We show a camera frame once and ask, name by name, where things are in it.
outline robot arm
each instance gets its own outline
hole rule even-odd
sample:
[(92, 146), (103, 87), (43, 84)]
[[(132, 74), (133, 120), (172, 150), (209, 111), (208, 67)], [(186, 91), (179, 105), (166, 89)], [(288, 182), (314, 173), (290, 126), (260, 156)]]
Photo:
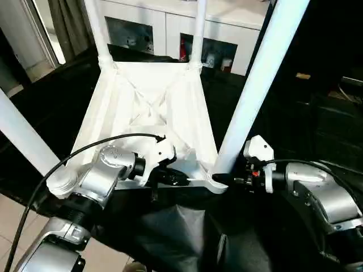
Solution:
[(273, 149), (259, 135), (246, 142), (243, 155), (247, 159), (243, 177), (215, 174), (213, 178), (226, 185), (240, 184), (250, 192), (290, 193), (311, 210), (339, 261), (361, 265), (362, 211), (350, 192), (323, 170), (329, 172), (325, 165), (314, 163), (317, 168), (290, 162), (282, 171), (277, 171), (275, 163), (264, 163), (274, 159)]
[[(163, 151), (167, 150), (167, 141), (160, 144), (164, 146)], [(86, 262), (79, 252), (86, 247), (95, 221), (117, 182), (135, 178), (147, 180), (160, 162), (173, 161), (175, 151), (172, 146), (169, 150), (161, 155), (158, 152), (158, 158), (149, 154), (145, 159), (114, 145), (103, 147), (94, 163), (83, 165), (77, 186), (56, 217), (49, 219), (14, 271), (83, 271)]]

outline white cabinet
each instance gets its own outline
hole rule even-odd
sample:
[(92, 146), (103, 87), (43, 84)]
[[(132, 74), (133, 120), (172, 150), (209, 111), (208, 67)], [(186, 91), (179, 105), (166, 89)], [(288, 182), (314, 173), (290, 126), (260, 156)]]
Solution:
[[(166, 15), (166, 54), (179, 58), (181, 34), (193, 35), (195, 18), (167, 14)], [(257, 41), (259, 31), (237, 27), (229, 24), (205, 22), (204, 37), (237, 46), (231, 72), (244, 75)]]
[[(152, 33), (153, 53), (157, 56), (166, 55), (166, 29), (165, 29), (165, 12), (149, 10), (142, 7), (134, 7), (109, 1), (100, 1), (100, 9), (103, 15), (107, 18), (114, 18), (123, 21), (132, 22), (135, 24), (142, 24), (149, 26)], [(112, 33), (109, 32), (110, 28), (104, 30), (108, 39), (108, 43), (112, 44)]]
[[(190, 35), (194, 33), (196, 2), (182, 0), (113, 1), (99, 0), (100, 9), (108, 24), (104, 32), (110, 44), (121, 46), (131, 44), (128, 47), (132, 48), (132, 44), (141, 43), (142, 48), (153, 47), (152, 50), (147, 50), (148, 53), (179, 59), (181, 36), (189, 35), (188, 40), (192, 41)], [(232, 73), (246, 74), (267, 7), (266, 2), (257, 0), (208, 1), (204, 44), (213, 44), (214, 41), (217, 41), (216, 47), (227, 48), (228, 53), (225, 54), (228, 59), (233, 60)], [(135, 42), (133, 38), (125, 41), (128, 30), (121, 29), (128, 27), (141, 28), (140, 31), (143, 33), (145, 41)], [(220, 57), (216, 69), (220, 69), (221, 62)]]

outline object in cabinet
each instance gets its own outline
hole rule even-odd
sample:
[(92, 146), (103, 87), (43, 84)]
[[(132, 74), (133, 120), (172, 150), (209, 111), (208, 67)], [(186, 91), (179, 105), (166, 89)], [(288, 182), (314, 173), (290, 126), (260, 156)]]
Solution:
[(185, 49), (185, 41), (184, 39), (180, 40), (180, 56), (179, 56), (180, 62), (187, 62), (187, 50)]
[[(186, 50), (186, 55), (190, 55), (192, 45), (193, 36), (181, 33), (180, 53), (182, 50)], [(230, 73), (236, 51), (237, 44), (204, 38), (202, 49), (203, 66), (214, 69), (221, 68), (222, 71)]]
[(111, 44), (154, 54), (151, 26), (110, 17), (106, 17), (106, 22)]
[(230, 58), (224, 58), (222, 60), (221, 71), (230, 73), (232, 69), (232, 60)]

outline floor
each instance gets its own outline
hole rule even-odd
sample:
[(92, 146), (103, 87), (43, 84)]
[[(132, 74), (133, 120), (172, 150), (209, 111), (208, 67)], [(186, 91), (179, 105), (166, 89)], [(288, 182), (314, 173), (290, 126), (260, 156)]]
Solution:
[[(0, 194), (0, 271), (5, 268), (10, 246), (23, 210), (22, 205)], [(48, 218), (37, 215), (33, 211), (29, 213), (12, 268), (15, 267), (47, 221)], [(127, 263), (132, 262), (132, 259), (126, 254), (117, 252), (94, 239), (88, 242), (81, 255), (86, 260), (85, 272), (121, 272)]]

